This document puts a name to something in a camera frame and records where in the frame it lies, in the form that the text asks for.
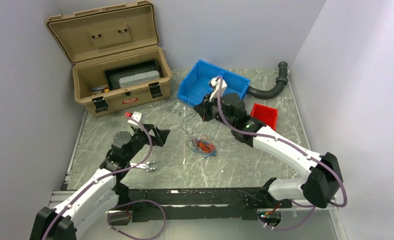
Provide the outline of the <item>red plastic bin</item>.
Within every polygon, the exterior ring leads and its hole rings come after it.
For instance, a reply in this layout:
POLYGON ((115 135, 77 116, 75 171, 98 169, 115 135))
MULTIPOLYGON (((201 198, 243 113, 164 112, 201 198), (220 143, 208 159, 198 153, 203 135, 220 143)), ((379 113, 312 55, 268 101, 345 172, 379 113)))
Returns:
POLYGON ((276 108, 268 107, 258 103, 253 104, 251 116, 262 121, 272 130, 276 130, 276 123, 278 118, 278 110, 276 108))

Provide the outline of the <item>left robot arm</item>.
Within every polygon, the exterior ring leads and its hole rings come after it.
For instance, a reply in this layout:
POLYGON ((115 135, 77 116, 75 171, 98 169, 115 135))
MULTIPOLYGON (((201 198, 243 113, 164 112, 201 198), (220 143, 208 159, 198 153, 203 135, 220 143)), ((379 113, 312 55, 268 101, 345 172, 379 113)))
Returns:
POLYGON ((106 211, 122 210, 134 203, 121 180, 138 166, 131 163, 135 155, 145 145, 164 146, 170 130, 152 124, 132 130, 133 133, 120 131, 114 136, 105 160, 80 189, 54 208, 43 207, 37 213, 30 239, 77 240, 106 211))

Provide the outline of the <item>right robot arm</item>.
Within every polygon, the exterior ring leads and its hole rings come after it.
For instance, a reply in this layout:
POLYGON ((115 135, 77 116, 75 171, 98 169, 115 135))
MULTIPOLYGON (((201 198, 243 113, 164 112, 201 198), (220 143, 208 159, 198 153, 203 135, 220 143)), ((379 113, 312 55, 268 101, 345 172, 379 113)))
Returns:
POLYGON ((320 154, 286 139, 262 120, 247 114, 245 103, 237 94, 210 99, 194 106, 203 121, 217 120, 231 126, 231 133, 241 143, 267 152, 300 174, 300 178, 269 179, 261 188, 260 201, 267 208, 282 200, 306 200, 318 208, 326 208, 342 191, 343 177, 337 157, 320 154))

